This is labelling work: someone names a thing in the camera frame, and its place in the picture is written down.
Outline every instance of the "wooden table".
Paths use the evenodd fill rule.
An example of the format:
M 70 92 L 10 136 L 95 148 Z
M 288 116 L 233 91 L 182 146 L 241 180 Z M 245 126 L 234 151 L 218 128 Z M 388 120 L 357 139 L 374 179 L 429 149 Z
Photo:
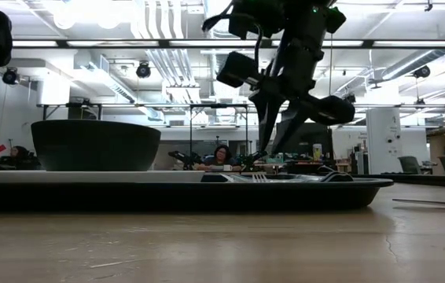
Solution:
M 445 189 L 396 185 L 362 211 L 0 215 L 0 282 L 445 282 Z

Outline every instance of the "fork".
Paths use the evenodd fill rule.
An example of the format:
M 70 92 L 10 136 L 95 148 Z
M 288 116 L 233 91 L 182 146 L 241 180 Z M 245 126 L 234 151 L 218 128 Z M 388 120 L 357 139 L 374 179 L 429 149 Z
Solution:
M 256 174 L 252 176 L 252 181 L 253 182 L 268 182 L 268 178 L 266 177 L 265 174 Z

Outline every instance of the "plate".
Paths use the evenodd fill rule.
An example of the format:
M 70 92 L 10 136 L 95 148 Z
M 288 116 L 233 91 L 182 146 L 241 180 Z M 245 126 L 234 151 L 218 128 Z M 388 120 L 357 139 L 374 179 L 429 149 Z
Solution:
M 203 171 L 0 171 L 0 183 L 198 183 Z

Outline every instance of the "ceiling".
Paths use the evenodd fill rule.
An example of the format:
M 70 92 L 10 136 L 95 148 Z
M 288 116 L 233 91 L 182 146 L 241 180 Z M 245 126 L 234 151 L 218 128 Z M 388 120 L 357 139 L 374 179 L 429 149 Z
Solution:
M 77 20 L 68 29 L 60 28 L 60 20 L 63 13 L 60 7 L 65 7 L 69 2 L 78 2 L 84 14 L 95 15 L 95 17 L 77 16 Z M 344 12 L 347 22 L 333 35 L 333 39 L 445 39 L 445 0 L 433 0 L 432 10 L 425 12 L 427 2 L 423 0 L 338 0 L 336 6 Z M 47 39 L 136 39 L 137 34 L 132 32 L 131 27 L 138 23 L 140 28 L 149 31 L 151 38 L 175 36 L 175 32 L 182 32 L 186 39 L 206 39 L 214 34 L 204 34 L 200 27 L 206 15 L 209 16 L 222 11 L 228 4 L 228 0 L 0 0 L 0 10 L 7 13 L 13 22 L 13 38 L 28 40 Z M 145 7 L 143 13 L 138 9 L 138 4 Z M 177 5 L 180 6 L 180 24 L 174 23 Z M 156 7 L 156 20 L 152 19 L 151 7 Z M 162 27 L 162 7 L 167 7 L 168 26 L 167 32 Z M 101 28 L 99 24 L 102 19 L 108 22 L 116 19 L 119 23 L 115 28 Z M 152 31 L 152 21 L 156 22 L 157 35 Z M 216 26 L 216 31 L 225 28 L 225 24 Z M 281 34 L 274 35 L 279 39 Z M 384 70 L 409 56 L 420 55 L 427 50 L 324 50 L 325 56 L 318 63 L 315 78 L 318 80 L 311 94 L 324 97 L 329 94 L 343 95 L 353 93 L 357 102 L 367 102 L 367 93 L 371 92 L 373 85 L 367 82 L 378 70 Z M 92 101 L 105 103 L 116 102 L 116 95 L 108 86 L 95 79 L 88 79 L 85 70 L 81 69 L 81 60 L 91 58 L 98 62 L 100 56 L 105 57 L 110 63 L 109 73 L 125 88 L 139 97 L 140 102 L 154 102 L 170 100 L 176 101 L 175 97 L 165 95 L 165 79 L 153 62 L 149 62 L 151 76 L 147 79 L 139 79 L 135 70 L 139 61 L 151 61 L 150 54 L 146 50 L 139 49 L 92 49 L 92 50 L 14 50 L 15 58 L 35 58 L 50 62 L 73 80 L 82 83 L 85 87 L 73 87 L 71 95 L 89 97 Z M 233 102 L 246 101 L 249 95 L 248 87 L 232 91 L 230 88 L 218 86 L 212 77 L 211 71 L 215 63 L 213 53 L 220 53 L 223 57 L 228 50 L 186 50 L 186 59 L 193 73 L 193 80 L 199 91 L 195 91 L 195 100 L 232 98 Z M 245 51 L 252 56 L 252 49 Z M 169 52 L 167 57 L 162 56 L 164 64 L 168 67 L 171 61 L 175 71 L 181 74 L 177 61 Z M 261 50 L 259 52 L 260 66 L 266 67 L 274 55 L 273 50 Z M 428 62 L 431 75 L 427 79 L 416 80 L 413 77 L 403 75 L 389 82 L 382 83 L 382 89 L 392 92 L 399 90 L 398 98 L 402 103 L 413 103 L 419 97 L 432 97 L 426 99 L 427 103 L 444 104 L 445 94 L 445 56 Z M 358 76 L 363 76 L 362 83 L 344 88 L 347 83 L 352 82 Z M 381 100 L 387 101 L 385 92 L 380 92 Z M 443 109 L 434 109 L 430 112 L 444 112 Z

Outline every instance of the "black cable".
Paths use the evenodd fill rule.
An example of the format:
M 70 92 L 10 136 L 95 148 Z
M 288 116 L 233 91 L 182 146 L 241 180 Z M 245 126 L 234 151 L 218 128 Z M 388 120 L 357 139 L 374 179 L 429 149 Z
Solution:
M 212 29 L 220 20 L 229 20 L 233 18 L 244 18 L 249 20 L 254 24 L 258 31 L 258 37 L 256 40 L 256 45 L 254 46 L 254 60 L 256 61 L 257 68 L 259 69 L 259 48 L 261 47 L 261 42 L 263 41 L 263 29 L 261 25 L 257 23 L 255 17 L 250 16 L 244 13 L 232 13 L 232 14 L 219 14 L 217 16 L 213 16 L 204 21 L 204 24 L 201 26 L 201 30 L 203 32 L 209 31 Z

